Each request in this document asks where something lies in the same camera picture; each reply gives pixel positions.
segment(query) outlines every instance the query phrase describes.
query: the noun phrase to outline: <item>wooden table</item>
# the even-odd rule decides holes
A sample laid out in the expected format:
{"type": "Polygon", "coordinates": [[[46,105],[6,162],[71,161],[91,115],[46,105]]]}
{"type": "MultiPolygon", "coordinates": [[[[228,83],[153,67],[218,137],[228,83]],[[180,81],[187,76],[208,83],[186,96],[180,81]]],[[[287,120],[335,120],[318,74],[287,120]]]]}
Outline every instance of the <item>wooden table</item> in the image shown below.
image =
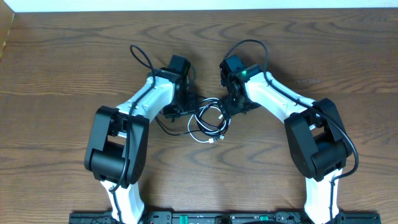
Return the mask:
{"type": "MultiPolygon", "coordinates": [[[[218,65],[242,39],[263,40],[269,71],[307,97],[333,100],[360,155],[338,205],[398,223],[398,11],[327,9],[17,14],[0,64],[0,222],[66,223],[109,208],[84,169],[95,111],[140,89],[172,54],[191,60],[198,91],[223,96],[218,65]]],[[[262,63],[261,47],[236,51],[262,63]]],[[[187,118],[167,125],[185,131],[187,118]]],[[[346,171],[352,168],[348,159],[346,171]]],[[[303,208],[305,181],[282,123],[264,109],[233,117],[226,139],[199,144],[150,125],[140,179],[147,205],[195,211],[303,208]]]]}

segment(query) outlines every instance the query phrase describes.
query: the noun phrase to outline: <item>green connector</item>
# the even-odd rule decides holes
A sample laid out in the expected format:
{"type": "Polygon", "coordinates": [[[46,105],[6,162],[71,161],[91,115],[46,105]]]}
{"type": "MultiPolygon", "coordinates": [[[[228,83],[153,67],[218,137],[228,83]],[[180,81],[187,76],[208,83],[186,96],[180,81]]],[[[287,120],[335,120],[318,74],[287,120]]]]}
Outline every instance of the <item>green connector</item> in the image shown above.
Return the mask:
{"type": "Polygon", "coordinates": [[[261,216],[260,221],[268,221],[268,216],[261,216]]]}
{"type": "Polygon", "coordinates": [[[188,215],[180,215],[180,224],[188,224],[188,215]]]}

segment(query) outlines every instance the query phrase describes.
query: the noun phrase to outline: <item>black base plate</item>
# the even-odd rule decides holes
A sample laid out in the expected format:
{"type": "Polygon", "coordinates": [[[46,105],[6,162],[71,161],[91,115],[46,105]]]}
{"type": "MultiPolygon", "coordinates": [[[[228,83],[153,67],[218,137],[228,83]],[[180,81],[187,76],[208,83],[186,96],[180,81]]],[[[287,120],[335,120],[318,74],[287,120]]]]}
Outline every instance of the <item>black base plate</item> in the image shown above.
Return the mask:
{"type": "MultiPolygon", "coordinates": [[[[69,224],[114,224],[111,212],[105,213],[71,213],[69,224]]],[[[140,224],[311,224],[302,212],[266,212],[266,213],[172,213],[148,212],[140,224]]],[[[381,224],[380,215],[376,213],[343,213],[334,219],[334,224],[381,224]]]]}

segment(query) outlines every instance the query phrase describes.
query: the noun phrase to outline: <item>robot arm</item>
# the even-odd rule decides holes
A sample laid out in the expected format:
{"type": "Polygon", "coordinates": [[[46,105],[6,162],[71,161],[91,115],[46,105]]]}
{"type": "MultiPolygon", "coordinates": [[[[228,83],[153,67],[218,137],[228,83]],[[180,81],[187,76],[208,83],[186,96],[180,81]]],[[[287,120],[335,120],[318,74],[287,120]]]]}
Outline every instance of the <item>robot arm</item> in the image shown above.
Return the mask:
{"type": "MultiPolygon", "coordinates": [[[[220,69],[221,84],[227,87],[229,93],[222,99],[224,116],[263,106],[285,124],[290,154],[298,170],[306,177],[305,213],[315,224],[328,222],[330,181],[342,173],[351,151],[333,126],[296,102],[299,99],[301,103],[330,115],[343,127],[336,106],[329,99],[316,102],[295,93],[275,80],[270,72],[264,76],[259,65],[246,68],[236,55],[224,59],[220,69]],[[324,132],[313,137],[311,130],[322,127],[324,132]]],[[[333,217],[339,213],[336,205],[337,183],[335,181],[333,188],[333,217]]]]}
{"type": "MultiPolygon", "coordinates": [[[[148,123],[152,122],[152,120],[163,107],[171,104],[174,96],[174,83],[172,83],[169,79],[162,77],[156,77],[155,80],[155,87],[151,89],[150,92],[148,92],[148,94],[146,94],[146,96],[138,102],[136,109],[133,111],[132,114],[132,116],[134,117],[142,116],[144,119],[149,120],[148,123]]],[[[119,113],[126,115],[129,114],[132,102],[134,102],[139,96],[141,96],[143,92],[148,90],[152,85],[152,82],[152,77],[148,77],[146,84],[132,98],[130,98],[130,100],[127,100],[123,104],[117,106],[116,108],[119,109],[119,113]]],[[[138,153],[137,149],[139,149],[139,138],[141,137],[141,135],[142,128],[131,129],[131,144],[133,144],[131,154],[133,155],[138,153]]],[[[118,136],[125,138],[126,132],[120,130],[118,132],[118,136]]],[[[106,169],[104,164],[99,165],[99,167],[101,167],[102,169],[106,169]]],[[[116,184],[110,180],[101,181],[101,184],[106,189],[106,192],[108,193],[109,199],[111,201],[111,205],[113,208],[112,217],[115,220],[118,220],[118,210],[116,208],[115,201],[113,200],[113,195],[109,191],[116,184]]],[[[138,182],[136,182],[135,184],[129,184],[126,189],[122,187],[118,188],[115,194],[116,201],[118,202],[120,207],[123,222],[133,224],[138,223],[144,211],[144,202],[141,200],[141,197],[139,195],[138,182]]]]}
{"type": "MultiPolygon", "coordinates": [[[[270,72],[266,72],[268,80],[272,80],[273,84],[278,86],[280,90],[284,90],[286,94],[293,96],[295,99],[300,99],[301,102],[306,105],[312,106],[315,100],[301,96],[294,91],[288,89],[286,86],[279,83],[272,77],[270,72]]],[[[259,103],[265,107],[273,115],[275,115],[281,122],[285,123],[285,120],[290,117],[293,113],[301,113],[306,110],[305,107],[296,104],[294,101],[288,99],[286,96],[280,94],[277,90],[267,84],[264,74],[258,73],[257,75],[250,78],[245,83],[246,93],[250,100],[255,103],[259,103]]],[[[307,127],[309,130],[315,129],[316,126],[312,124],[307,127]]],[[[307,188],[307,200],[305,202],[304,210],[309,218],[314,223],[326,223],[329,221],[329,201],[330,201],[330,181],[331,178],[342,173],[343,169],[335,169],[326,176],[323,180],[316,181],[314,178],[305,178],[307,188]]],[[[338,180],[335,181],[334,194],[333,194],[333,217],[338,213],[337,207],[337,185],[338,180]]]]}
{"type": "Polygon", "coordinates": [[[188,60],[173,55],[167,68],[154,70],[153,87],[154,79],[150,73],[146,84],[132,98],[116,108],[102,106],[95,114],[86,150],[85,167],[92,171],[95,179],[100,180],[106,189],[115,220],[120,221],[118,208],[123,223],[128,224],[138,223],[144,211],[137,181],[145,166],[149,123],[162,109],[168,118],[198,111],[196,94],[187,91],[189,67],[188,60]],[[146,95],[137,101],[146,91],[146,95]],[[126,146],[110,141],[108,137],[126,138],[127,119],[133,102],[136,107],[130,117],[130,144],[127,149],[126,146]],[[125,150],[129,151],[127,159],[124,158],[125,150]],[[121,178],[125,162],[127,172],[121,178]],[[109,190],[118,182],[121,187],[113,195],[109,190]]]}

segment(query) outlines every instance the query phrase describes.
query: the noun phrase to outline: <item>black bracket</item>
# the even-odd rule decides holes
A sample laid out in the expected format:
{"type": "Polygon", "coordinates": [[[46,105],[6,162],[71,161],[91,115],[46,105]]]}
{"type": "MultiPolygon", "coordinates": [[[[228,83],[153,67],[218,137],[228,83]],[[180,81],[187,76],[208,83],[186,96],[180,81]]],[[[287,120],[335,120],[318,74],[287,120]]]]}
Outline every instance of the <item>black bracket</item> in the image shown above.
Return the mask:
{"type": "Polygon", "coordinates": [[[126,176],[122,178],[121,187],[135,184],[145,166],[149,120],[143,116],[131,116],[130,147],[112,142],[108,136],[117,136],[126,132],[127,115],[119,113],[117,108],[100,107],[94,117],[88,142],[85,167],[93,172],[95,179],[119,182],[124,165],[124,150],[130,150],[126,176]]]}
{"type": "MultiPolygon", "coordinates": [[[[313,107],[328,114],[345,131],[336,105],[331,100],[325,98],[313,107]]],[[[352,149],[346,146],[341,133],[334,126],[330,126],[328,121],[305,110],[293,113],[284,123],[290,155],[305,177],[321,181],[331,171],[345,167],[352,149]],[[324,132],[313,137],[308,128],[311,125],[315,125],[316,128],[323,127],[324,132]]]]}
{"type": "Polygon", "coordinates": [[[192,91],[188,79],[188,71],[191,63],[184,57],[173,55],[169,66],[162,68],[162,72],[157,76],[162,77],[171,73],[173,79],[169,79],[175,84],[173,102],[163,108],[163,114],[166,118],[174,119],[189,114],[199,113],[198,96],[192,91]]]}
{"type": "Polygon", "coordinates": [[[221,99],[221,112],[225,118],[260,107],[249,99],[244,85],[252,76],[262,72],[260,65],[246,68],[237,55],[232,55],[223,60],[220,69],[221,85],[228,90],[228,95],[221,99]]]}

